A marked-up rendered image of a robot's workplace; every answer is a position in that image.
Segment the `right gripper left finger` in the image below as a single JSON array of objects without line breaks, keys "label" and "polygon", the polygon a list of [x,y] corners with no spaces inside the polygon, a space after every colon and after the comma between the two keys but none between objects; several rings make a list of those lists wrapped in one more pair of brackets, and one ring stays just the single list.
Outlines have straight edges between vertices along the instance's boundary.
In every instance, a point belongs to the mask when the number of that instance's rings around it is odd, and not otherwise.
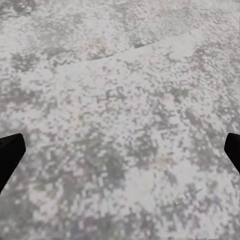
[{"label": "right gripper left finger", "polygon": [[26,152],[22,133],[0,138],[0,193]]}]

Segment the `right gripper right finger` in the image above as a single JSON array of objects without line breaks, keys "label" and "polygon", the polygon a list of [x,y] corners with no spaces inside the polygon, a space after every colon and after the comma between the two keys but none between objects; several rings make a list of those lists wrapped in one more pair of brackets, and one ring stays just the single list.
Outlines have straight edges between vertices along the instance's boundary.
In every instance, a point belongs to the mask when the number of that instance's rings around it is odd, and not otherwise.
[{"label": "right gripper right finger", "polygon": [[224,151],[240,173],[240,135],[228,133]]}]

